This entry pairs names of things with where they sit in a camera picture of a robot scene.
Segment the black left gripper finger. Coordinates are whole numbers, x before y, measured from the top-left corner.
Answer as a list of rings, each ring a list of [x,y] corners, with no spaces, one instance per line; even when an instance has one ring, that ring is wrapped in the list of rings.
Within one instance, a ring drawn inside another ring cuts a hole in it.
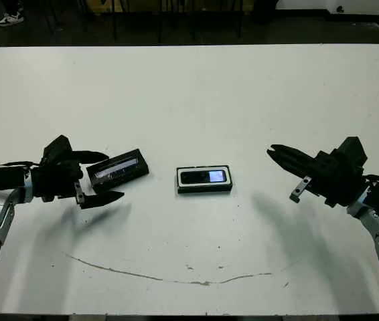
[[[95,164],[108,159],[108,155],[96,151],[74,150],[70,152],[70,160],[80,164]]]
[[[125,194],[118,191],[106,191],[99,195],[85,195],[82,194],[80,199],[81,209],[91,209],[96,207],[102,207],[119,200]]]

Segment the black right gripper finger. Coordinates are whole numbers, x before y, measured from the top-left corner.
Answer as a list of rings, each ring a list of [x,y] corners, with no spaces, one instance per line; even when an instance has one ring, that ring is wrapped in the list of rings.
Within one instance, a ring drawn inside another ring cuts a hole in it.
[[[310,163],[313,158],[296,148],[283,144],[272,144],[269,149],[269,156],[277,164],[304,165]]]
[[[282,169],[284,169],[285,171],[299,177],[299,178],[304,178],[306,175],[307,175],[307,167],[308,167],[308,164],[304,164],[304,165],[291,165],[291,164],[278,164]]]

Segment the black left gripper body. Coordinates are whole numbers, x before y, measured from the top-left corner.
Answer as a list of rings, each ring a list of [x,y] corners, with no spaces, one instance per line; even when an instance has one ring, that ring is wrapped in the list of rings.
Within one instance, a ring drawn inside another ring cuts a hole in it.
[[[75,160],[61,160],[30,170],[33,196],[44,203],[77,195],[75,183],[83,177],[80,163]]]

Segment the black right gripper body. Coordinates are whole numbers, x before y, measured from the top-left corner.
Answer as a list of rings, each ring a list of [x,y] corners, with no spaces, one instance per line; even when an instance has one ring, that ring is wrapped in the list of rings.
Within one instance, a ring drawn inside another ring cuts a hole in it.
[[[325,198],[334,207],[349,205],[364,186],[363,166],[367,156],[362,150],[320,151],[308,164],[307,175],[291,192],[290,199],[300,201],[303,191]]]

